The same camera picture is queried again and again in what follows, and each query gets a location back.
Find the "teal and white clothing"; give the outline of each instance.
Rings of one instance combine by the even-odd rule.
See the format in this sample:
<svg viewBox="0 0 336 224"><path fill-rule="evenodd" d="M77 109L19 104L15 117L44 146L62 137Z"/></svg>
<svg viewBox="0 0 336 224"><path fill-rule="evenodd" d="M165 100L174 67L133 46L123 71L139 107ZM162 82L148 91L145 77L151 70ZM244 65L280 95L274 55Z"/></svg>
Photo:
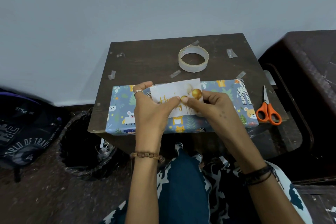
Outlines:
<svg viewBox="0 0 336 224"><path fill-rule="evenodd" d="M177 143L178 157L171 160L165 170L157 174L159 223L260 223L247 187L239 178L240 170L230 169L229 163L209 163L203 171L200 154L190 157ZM293 184L276 165L276 175L284 193L306 224L312 218ZM101 224L125 222L127 201L122 202Z"/></svg>

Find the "clear adhesive tape roll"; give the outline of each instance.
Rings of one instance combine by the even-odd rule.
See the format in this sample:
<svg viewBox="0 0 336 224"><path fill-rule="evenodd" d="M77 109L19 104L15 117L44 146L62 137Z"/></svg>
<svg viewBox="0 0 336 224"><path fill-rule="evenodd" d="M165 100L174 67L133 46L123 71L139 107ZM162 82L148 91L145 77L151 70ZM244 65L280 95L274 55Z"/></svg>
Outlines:
<svg viewBox="0 0 336 224"><path fill-rule="evenodd" d="M196 53L198 55L201 55L205 59L205 61L199 65L189 65L182 60L182 57L188 53ZM178 54L178 64L180 65L180 68L190 73L197 73L204 70L208 65L208 61L209 61L208 52L199 46L189 45L180 50Z"/></svg>

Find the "bracelet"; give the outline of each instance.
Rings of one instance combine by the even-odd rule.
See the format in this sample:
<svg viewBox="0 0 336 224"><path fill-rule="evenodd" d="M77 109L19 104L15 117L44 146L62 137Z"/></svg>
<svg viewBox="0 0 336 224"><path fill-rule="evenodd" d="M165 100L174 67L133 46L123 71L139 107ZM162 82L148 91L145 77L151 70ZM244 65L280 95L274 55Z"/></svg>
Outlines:
<svg viewBox="0 0 336 224"><path fill-rule="evenodd" d="M158 161L160 161L160 163L164 163L165 162L165 157L156 153L150 153L150 152L132 152L130 154L131 158L153 158L153 159L157 159Z"/></svg>
<svg viewBox="0 0 336 224"><path fill-rule="evenodd" d="M261 176L267 174L268 172L269 172L269 175L261 179ZM267 164L266 167L263 167L252 173L249 173L246 175L242 174L241 178L244 180L244 186L250 186L250 185L256 185L256 184L266 181L269 177L271 177L272 174L276 176L274 168L270 164Z"/></svg>

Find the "orange scissors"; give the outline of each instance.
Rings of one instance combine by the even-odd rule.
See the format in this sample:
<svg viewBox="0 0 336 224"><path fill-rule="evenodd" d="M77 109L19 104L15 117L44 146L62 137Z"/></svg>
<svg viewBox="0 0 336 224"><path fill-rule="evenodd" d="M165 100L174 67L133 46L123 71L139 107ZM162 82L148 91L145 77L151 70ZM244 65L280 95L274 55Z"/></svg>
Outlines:
<svg viewBox="0 0 336 224"><path fill-rule="evenodd" d="M259 117L259 112L261 112L265 116L264 119ZM260 122L269 121L272 125L280 125L282 123L281 116L273 109L271 103L268 101L265 85L264 85L264 102L262 106L257 110L256 116L258 121Z"/></svg>

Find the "orange scissors handle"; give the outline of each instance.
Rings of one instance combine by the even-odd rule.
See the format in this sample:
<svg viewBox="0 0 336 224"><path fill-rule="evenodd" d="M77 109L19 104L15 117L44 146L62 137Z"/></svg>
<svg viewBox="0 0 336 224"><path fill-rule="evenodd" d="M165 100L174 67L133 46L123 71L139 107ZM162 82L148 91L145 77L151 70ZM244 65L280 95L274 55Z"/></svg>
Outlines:
<svg viewBox="0 0 336 224"><path fill-rule="evenodd" d="M268 121L272 124L272 125L280 125L282 123L282 118L281 116L273 109L271 103L269 103L267 105L267 113L268 113ZM277 119L277 121L275 122L272 119L272 116L275 117L275 119Z"/></svg>
<svg viewBox="0 0 336 224"><path fill-rule="evenodd" d="M259 117L259 112L262 113L263 116L265 116L264 119ZM265 102L263 102L263 104L261 105L261 107L257 110L257 112L255 113L255 115L257 116L257 120L260 122L267 122L269 120L268 114L267 114L267 104Z"/></svg>

